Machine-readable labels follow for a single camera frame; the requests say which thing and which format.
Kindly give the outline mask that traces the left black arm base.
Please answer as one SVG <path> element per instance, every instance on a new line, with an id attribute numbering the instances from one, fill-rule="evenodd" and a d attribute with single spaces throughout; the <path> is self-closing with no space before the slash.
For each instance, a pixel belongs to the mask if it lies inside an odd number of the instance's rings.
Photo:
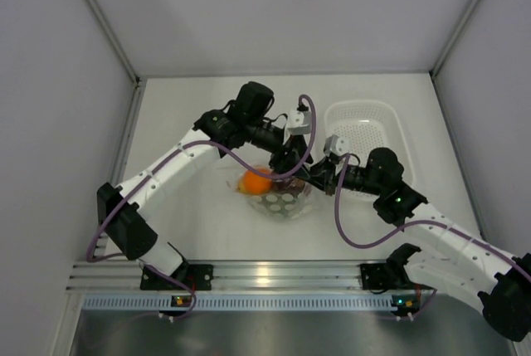
<path id="1" fill-rule="evenodd" d="M 211 264 L 190 263 L 177 273 L 171 275 L 171 277 L 184 284 L 190 290 L 209 291 L 212 289 L 213 270 L 214 266 Z M 142 269 L 140 289 L 162 291 L 181 290 L 181 287 L 144 266 Z"/>

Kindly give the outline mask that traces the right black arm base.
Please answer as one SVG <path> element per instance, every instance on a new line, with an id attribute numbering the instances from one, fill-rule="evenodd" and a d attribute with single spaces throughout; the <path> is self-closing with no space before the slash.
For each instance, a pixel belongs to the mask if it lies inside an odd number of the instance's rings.
<path id="1" fill-rule="evenodd" d="M 364 290 L 374 292 L 386 290 L 413 290 L 402 266 L 390 263 L 364 263 L 360 265 L 361 282 Z"/>

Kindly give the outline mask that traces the aluminium corner post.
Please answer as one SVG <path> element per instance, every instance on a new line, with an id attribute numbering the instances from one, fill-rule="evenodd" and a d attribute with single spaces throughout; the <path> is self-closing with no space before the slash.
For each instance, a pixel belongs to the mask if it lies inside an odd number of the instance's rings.
<path id="1" fill-rule="evenodd" d="M 104 39 L 108 43 L 115 57 L 118 59 L 122 69 L 124 70 L 127 77 L 133 84 L 139 83 L 139 75 L 134 69 L 134 66 L 128 56 L 125 53 L 125 50 L 117 37 L 114 28 L 111 26 L 108 17 L 106 16 L 103 8 L 101 7 L 98 0 L 83 0 L 84 4 L 87 6 L 91 16 L 94 18 L 96 25 L 102 32 Z"/>
<path id="2" fill-rule="evenodd" d="M 470 25 L 476 11 L 483 0 L 467 0 L 464 8 L 459 13 L 455 25 L 452 27 L 449 36 L 446 38 L 441 51 L 438 53 L 435 63 L 430 69 L 430 77 L 436 78 L 447 62 L 451 53 L 455 49 L 458 41 L 465 34 L 467 27 Z"/>

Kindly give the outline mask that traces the aluminium front rail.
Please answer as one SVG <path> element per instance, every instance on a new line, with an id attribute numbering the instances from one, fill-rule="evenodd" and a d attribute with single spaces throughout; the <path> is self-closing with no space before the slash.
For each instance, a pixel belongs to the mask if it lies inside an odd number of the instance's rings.
<path id="1" fill-rule="evenodd" d="M 199 291 L 361 290 L 369 261 L 192 261 L 185 283 Z M 171 284 L 132 261 L 74 264 L 70 292 L 168 290 Z"/>

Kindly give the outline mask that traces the polka dot zip bag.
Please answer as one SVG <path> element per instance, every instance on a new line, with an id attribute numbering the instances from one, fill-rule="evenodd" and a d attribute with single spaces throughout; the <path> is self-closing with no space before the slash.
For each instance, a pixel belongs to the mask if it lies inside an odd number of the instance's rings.
<path id="1" fill-rule="evenodd" d="M 248 169 L 241 166 L 225 166 L 218 169 L 223 174 L 227 186 L 257 213 L 276 220 L 287 222 L 300 219 L 317 210 L 316 191 L 312 187 L 311 194 L 306 198 L 293 198 L 289 194 L 281 195 L 270 190 L 261 195 L 248 195 L 239 190 L 239 182 Z"/>

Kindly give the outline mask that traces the left aluminium corner post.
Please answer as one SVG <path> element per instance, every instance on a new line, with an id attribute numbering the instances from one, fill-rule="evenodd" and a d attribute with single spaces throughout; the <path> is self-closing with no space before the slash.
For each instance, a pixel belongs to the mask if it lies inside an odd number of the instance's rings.
<path id="1" fill-rule="evenodd" d="M 115 57 L 118 59 L 122 69 L 124 70 L 127 77 L 133 84 L 139 83 L 139 75 L 134 69 L 134 66 L 128 56 L 125 53 L 125 50 L 117 37 L 114 28 L 111 26 L 108 17 L 106 16 L 103 8 L 101 7 L 98 0 L 83 0 L 84 4 L 87 6 L 91 16 L 94 18 L 96 25 L 102 32 L 104 39 L 108 43 Z"/>

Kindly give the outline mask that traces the right aluminium corner post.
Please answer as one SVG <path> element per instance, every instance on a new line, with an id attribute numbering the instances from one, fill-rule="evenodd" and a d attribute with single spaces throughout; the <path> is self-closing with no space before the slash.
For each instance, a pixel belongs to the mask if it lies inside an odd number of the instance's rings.
<path id="1" fill-rule="evenodd" d="M 451 53 L 455 49 L 458 41 L 465 34 L 467 27 L 470 25 L 476 11 L 483 0 L 467 0 L 464 8 L 459 13 L 455 25 L 452 27 L 449 36 L 446 38 L 441 51 L 438 53 L 435 63 L 430 69 L 430 77 L 436 78 L 447 62 Z"/>

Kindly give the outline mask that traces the white perforated plastic basket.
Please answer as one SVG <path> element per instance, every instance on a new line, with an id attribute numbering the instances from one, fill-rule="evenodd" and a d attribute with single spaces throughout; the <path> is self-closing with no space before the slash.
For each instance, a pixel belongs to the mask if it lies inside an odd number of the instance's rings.
<path id="1" fill-rule="evenodd" d="M 402 179 L 409 185 L 416 181 L 416 172 L 407 137 L 396 111 L 378 100 L 347 100 L 331 105 L 324 112 L 325 135 L 338 135 L 349 141 L 352 154 L 367 164 L 373 149 L 389 148 L 404 167 Z"/>

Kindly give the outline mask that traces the fake red grapes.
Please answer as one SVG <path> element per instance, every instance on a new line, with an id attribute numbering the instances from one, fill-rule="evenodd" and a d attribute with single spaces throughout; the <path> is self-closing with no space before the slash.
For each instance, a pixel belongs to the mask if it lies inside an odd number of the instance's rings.
<path id="1" fill-rule="evenodd" d="M 274 193 L 289 194 L 293 198 L 306 198 L 311 194 L 311 189 L 307 182 L 295 177 L 276 180 L 271 188 Z"/>

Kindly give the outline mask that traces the fake orange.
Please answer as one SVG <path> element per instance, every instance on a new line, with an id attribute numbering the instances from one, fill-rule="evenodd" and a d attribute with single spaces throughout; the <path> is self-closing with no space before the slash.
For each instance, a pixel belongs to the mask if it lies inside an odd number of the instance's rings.
<path id="1" fill-rule="evenodd" d="M 240 179 L 239 190 L 248 195 L 268 193 L 272 188 L 272 180 L 247 170 Z"/>

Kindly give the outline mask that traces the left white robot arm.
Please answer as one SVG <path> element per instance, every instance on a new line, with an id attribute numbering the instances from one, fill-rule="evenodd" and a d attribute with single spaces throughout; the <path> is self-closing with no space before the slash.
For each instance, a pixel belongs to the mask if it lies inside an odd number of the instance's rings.
<path id="1" fill-rule="evenodd" d="M 188 278 L 188 262 L 161 239 L 149 219 L 173 191 L 225 156 L 271 181 L 293 177 L 310 162 L 316 132 L 314 102 L 300 95 L 282 128 L 267 116 L 274 102 L 270 88 L 247 82 L 224 107 L 203 113 L 148 168 L 117 186 L 102 185 L 97 191 L 99 231 L 126 259 L 157 272 L 169 289 L 182 287 Z"/>

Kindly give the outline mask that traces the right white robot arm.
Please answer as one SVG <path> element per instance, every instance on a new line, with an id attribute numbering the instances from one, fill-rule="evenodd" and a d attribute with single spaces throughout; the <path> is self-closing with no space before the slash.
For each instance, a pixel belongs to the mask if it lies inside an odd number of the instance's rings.
<path id="1" fill-rule="evenodd" d="M 402 179 L 404 167 L 388 148 L 376 148 L 362 167 L 347 154 L 330 154 L 311 166 L 306 181 L 338 197 L 342 190 L 375 196 L 373 208 L 393 230 L 407 237 L 402 258 L 387 266 L 395 286 L 431 287 L 480 312 L 506 339 L 530 332 L 530 255 L 517 257 L 464 231 Z"/>

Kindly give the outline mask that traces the left aluminium side rail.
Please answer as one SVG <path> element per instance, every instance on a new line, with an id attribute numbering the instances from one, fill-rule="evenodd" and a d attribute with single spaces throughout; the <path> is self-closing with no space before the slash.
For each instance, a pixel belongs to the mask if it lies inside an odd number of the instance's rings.
<path id="1" fill-rule="evenodd" d="M 144 97 L 147 78 L 139 77 L 133 87 L 133 93 L 127 115 L 125 117 L 124 126 L 119 135 L 118 148 L 113 158 L 112 169 L 110 172 L 109 182 L 111 184 L 117 184 L 121 182 L 125 167 L 127 164 L 129 150 L 131 145 L 131 139 L 134 134 L 134 128 L 138 120 L 140 107 Z M 97 228 L 94 236 L 91 238 L 90 243 L 85 252 L 85 260 L 89 263 L 94 263 L 94 259 L 101 260 L 99 256 L 95 257 L 95 251 L 98 240 L 102 237 L 104 229 L 101 228 L 100 223 L 97 223 Z"/>

